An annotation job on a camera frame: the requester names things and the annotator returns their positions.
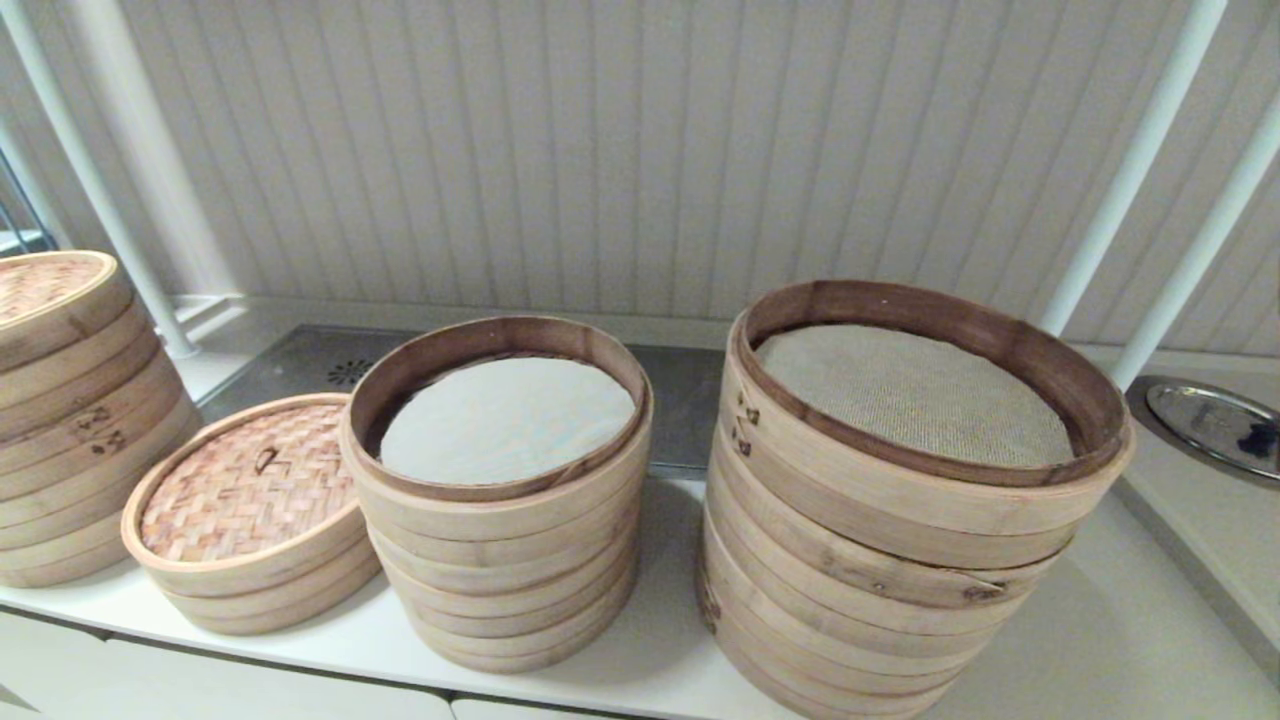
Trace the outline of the stainless steel round lid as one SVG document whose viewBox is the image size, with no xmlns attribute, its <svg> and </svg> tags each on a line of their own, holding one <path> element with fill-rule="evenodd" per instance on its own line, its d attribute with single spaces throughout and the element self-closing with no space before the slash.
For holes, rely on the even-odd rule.
<svg viewBox="0 0 1280 720">
<path fill-rule="evenodd" d="M 1280 480 L 1280 410 L 1225 389 L 1164 380 L 1146 391 L 1155 418 L 1198 454 Z"/>
</svg>

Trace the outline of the woven bamboo steamer lid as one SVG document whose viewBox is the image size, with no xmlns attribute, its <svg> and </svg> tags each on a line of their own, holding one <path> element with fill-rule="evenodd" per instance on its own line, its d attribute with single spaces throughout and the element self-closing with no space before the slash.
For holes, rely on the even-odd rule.
<svg viewBox="0 0 1280 720">
<path fill-rule="evenodd" d="M 127 310 L 133 287 L 99 251 L 0 258 L 0 372 L 86 340 Z"/>
<path fill-rule="evenodd" d="M 296 395 L 218 420 L 156 464 L 122 514 L 131 556 L 164 591 L 266 591 L 372 553 L 340 451 L 347 393 Z"/>
</svg>

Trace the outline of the white metal pole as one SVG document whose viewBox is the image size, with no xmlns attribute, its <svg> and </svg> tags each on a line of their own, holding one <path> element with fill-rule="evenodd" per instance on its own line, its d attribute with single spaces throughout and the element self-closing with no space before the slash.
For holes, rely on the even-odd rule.
<svg viewBox="0 0 1280 720">
<path fill-rule="evenodd" d="M 1239 163 L 1204 217 L 1171 275 L 1143 315 L 1110 372 L 1125 389 L 1138 377 L 1210 269 L 1253 193 L 1280 154 L 1280 115 L 1268 117 L 1251 137 Z"/>
<path fill-rule="evenodd" d="M 160 279 L 146 261 L 104 177 L 100 174 L 70 114 L 70 109 L 67 105 L 67 100 L 61 94 L 58 79 L 41 47 L 38 35 L 23 3 L 20 0 L 0 0 L 0 18 L 5 22 L 18 56 L 77 179 L 102 223 L 138 297 L 156 322 L 160 334 L 165 341 L 166 351 L 173 359 L 196 356 L 200 352 L 200 347 L 186 333 L 174 306 L 163 292 Z"/>
<path fill-rule="evenodd" d="M 1071 261 L 1038 320 L 1060 336 L 1100 269 L 1194 82 L 1230 0 L 1190 0 L 1172 49 Z"/>
</svg>

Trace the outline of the white cabinet front panel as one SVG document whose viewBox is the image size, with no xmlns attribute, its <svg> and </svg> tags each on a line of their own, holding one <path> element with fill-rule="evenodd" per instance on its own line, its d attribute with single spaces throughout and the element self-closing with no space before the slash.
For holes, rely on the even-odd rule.
<svg viewBox="0 0 1280 720">
<path fill-rule="evenodd" d="M 454 720 L 424 691 L 109 641 L 105 702 L 129 720 Z"/>
<path fill-rule="evenodd" d="M 96 635 L 0 612 L 0 684 L 44 720 L 113 720 L 106 660 Z"/>
</svg>

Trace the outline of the white round steamer liner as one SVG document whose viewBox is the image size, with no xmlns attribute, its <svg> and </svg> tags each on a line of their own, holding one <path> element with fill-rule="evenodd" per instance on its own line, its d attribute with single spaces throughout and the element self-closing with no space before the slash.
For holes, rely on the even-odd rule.
<svg viewBox="0 0 1280 720">
<path fill-rule="evenodd" d="M 419 391 L 390 420 L 380 461 L 419 484 L 509 484 L 604 447 L 635 411 L 630 392 L 588 364 L 481 363 Z"/>
</svg>

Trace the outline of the tan mesh steamer liner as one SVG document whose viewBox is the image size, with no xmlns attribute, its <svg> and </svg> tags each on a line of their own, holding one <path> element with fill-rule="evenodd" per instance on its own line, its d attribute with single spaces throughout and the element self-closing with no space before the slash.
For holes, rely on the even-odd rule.
<svg viewBox="0 0 1280 720">
<path fill-rule="evenodd" d="M 1074 457 L 1064 420 L 1032 387 L 951 343 L 809 325 L 769 337 L 756 356 L 803 402 L 896 445 L 1001 468 Z"/>
</svg>

